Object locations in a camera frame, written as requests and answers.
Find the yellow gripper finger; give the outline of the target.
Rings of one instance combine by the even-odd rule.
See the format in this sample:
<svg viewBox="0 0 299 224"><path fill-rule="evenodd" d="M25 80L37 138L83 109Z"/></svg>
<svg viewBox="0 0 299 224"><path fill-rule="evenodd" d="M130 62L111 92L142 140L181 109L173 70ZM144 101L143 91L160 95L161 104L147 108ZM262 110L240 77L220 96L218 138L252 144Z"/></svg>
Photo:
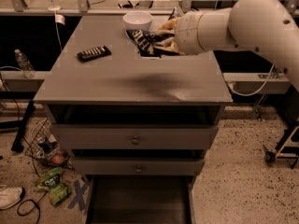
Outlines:
<svg viewBox="0 0 299 224"><path fill-rule="evenodd" d="M174 18L164 22L160 27L155 30L156 35L173 35L178 25L179 18Z"/></svg>
<svg viewBox="0 0 299 224"><path fill-rule="evenodd" d="M173 36L168 37L161 42L156 42L155 48L167 52L179 53L178 44L175 42L175 38Z"/></svg>

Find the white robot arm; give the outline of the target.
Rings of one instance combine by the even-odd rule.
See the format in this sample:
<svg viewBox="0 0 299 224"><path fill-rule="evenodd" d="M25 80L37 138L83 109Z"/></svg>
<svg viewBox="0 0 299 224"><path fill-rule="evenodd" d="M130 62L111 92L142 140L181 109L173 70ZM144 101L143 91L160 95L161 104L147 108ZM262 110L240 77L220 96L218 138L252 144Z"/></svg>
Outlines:
<svg viewBox="0 0 299 224"><path fill-rule="evenodd" d="M299 90L299 27L278 0L238 0L233 7L190 11L156 30L184 55L252 51L275 65Z"/></svg>

